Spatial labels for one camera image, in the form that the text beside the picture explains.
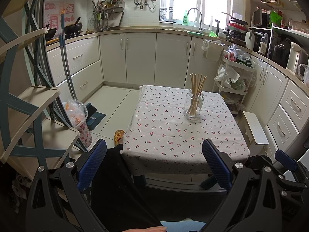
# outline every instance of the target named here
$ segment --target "black pants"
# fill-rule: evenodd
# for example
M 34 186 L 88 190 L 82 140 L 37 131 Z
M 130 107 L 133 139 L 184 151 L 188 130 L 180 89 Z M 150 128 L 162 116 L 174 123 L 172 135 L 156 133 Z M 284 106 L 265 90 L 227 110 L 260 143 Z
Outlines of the black pants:
M 162 226 L 134 185 L 122 149 L 122 144 L 107 149 L 92 180 L 92 210 L 109 232 Z

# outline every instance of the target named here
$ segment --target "cherry print tablecloth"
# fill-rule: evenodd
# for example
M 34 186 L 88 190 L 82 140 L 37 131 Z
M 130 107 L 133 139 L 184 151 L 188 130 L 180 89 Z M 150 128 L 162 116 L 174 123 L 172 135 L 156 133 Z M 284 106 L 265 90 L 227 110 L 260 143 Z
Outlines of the cherry print tablecloth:
M 185 89 L 140 87 L 122 153 L 133 175 L 210 173 L 201 151 L 207 138 L 233 161 L 248 159 L 249 149 L 220 94 L 204 92 L 200 116 L 192 121 L 183 114 L 187 93 Z

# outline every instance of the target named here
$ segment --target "drawer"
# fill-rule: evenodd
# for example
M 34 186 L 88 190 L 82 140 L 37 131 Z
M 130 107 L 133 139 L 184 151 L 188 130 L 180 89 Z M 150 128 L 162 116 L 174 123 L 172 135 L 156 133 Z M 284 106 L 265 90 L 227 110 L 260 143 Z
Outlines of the drawer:
M 308 96 L 290 80 L 280 104 L 301 132 L 309 118 Z
M 96 61 L 74 74 L 72 82 L 78 100 L 83 102 L 93 90 L 103 83 L 100 61 Z
M 268 140 L 269 145 L 264 146 L 265 153 L 267 156 L 271 159 L 272 162 L 274 162 L 275 159 L 275 153 L 278 150 L 277 144 L 275 142 L 275 139 L 273 138 L 268 126 L 265 126 L 263 129 L 266 138 Z
M 77 99 L 84 101 L 89 94 L 103 83 L 100 61 L 82 69 L 72 76 L 72 82 L 76 92 Z M 57 86 L 60 89 L 60 100 L 66 102 L 72 98 L 67 81 L 63 81 Z
M 282 151 L 287 150 L 299 135 L 296 126 L 281 105 L 278 106 L 267 125 L 277 147 Z
M 98 38 L 92 37 L 66 45 L 66 54 L 71 75 L 99 60 Z M 65 73 L 60 48 L 47 54 L 54 83 L 60 84 L 65 80 Z

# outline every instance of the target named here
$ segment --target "poster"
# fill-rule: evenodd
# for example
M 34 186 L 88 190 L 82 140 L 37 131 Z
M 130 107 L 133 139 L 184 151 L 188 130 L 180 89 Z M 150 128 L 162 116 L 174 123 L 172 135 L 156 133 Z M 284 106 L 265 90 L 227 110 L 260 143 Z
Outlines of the poster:
M 47 0 L 44 8 L 44 25 L 49 24 L 50 28 L 56 28 L 54 38 L 61 33 L 61 11 L 65 9 L 64 26 L 76 21 L 75 1 L 69 0 Z

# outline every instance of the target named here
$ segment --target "wok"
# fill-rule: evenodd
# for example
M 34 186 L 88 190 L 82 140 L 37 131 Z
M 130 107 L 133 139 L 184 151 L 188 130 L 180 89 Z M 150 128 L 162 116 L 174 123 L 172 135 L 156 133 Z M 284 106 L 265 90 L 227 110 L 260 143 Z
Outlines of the wok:
M 49 24 L 45 26 L 47 28 L 47 33 L 45 34 L 45 40 L 49 41 L 51 40 L 54 35 L 56 34 L 57 29 L 56 28 L 51 28 L 49 29 Z
M 80 20 L 80 17 L 77 18 L 75 24 L 65 26 L 64 27 L 64 33 L 66 35 L 70 35 L 72 33 L 79 32 L 82 29 L 82 23 L 79 22 L 79 20 Z

